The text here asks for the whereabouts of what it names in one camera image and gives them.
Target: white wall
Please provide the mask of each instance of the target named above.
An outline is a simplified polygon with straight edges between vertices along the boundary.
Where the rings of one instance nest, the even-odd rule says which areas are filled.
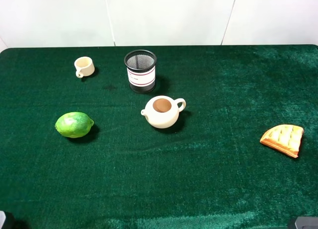
[[[113,46],[105,0],[0,0],[8,47]]]
[[[107,0],[117,46],[220,45],[234,0]]]
[[[7,48],[7,46],[5,45],[5,43],[3,42],[2,39],[0,39],[0,53],[5,50]]]
[[[117,46],[318,44],[318,0],[107,2]],[[113,46],[107,14],[105,0],[0,0],[0,37],[8,47]]]
[[[236,0],[223,44],[318,44],[318,0]]]

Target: red stripe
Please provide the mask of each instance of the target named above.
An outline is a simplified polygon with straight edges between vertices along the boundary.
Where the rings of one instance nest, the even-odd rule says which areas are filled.
[[[152,79],[150,82],[148,82],[148,83],[145,83],[145,84],[138,84],[138,83],[134,83],[134,82],[132,82],[132,81],[130,81],[131,83],[133,83],[133,84],[136,84],[136,85],[147,85],[147,84],[149,84],[149,83],[151,83],[153,80],[155,80],[155,78],[154,79]]]
[[[130,73],[133,74],[133,75],[136,75],[136,76],[144,76],[144,75],[151,74],[151,73],[155,70],[155,68],[153,68],[153,70],[152,70],[151,72],[147,73],[147,74],[135,74],[134,72],[129,71],[129,69],[127,69],[127,70],[128,70],[128,72],[130,72]]]

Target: green lime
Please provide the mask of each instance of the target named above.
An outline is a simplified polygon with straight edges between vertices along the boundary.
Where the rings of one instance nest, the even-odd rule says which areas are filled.
[[[55,123],[55,129],[65,137],[78,138],[86,135],[94,121],[85,113],[70,112],[61,116]]]

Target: white teapot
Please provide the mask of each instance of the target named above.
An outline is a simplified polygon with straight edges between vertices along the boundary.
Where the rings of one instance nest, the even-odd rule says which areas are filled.
[[[168,96],[156,96],[145,106],[141,114],[146,120],[156,128],[168,128],[172,126],[179,117],[179,112],[183,111],[186,103],[182,98],[173,100]]]

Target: black mesh cup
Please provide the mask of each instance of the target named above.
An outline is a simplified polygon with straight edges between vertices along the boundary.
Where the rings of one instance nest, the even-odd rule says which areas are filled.
[[[136,93],[151,92],[156,86],[156,62],[154,53],[134,50],[124,58],[130,88]]]

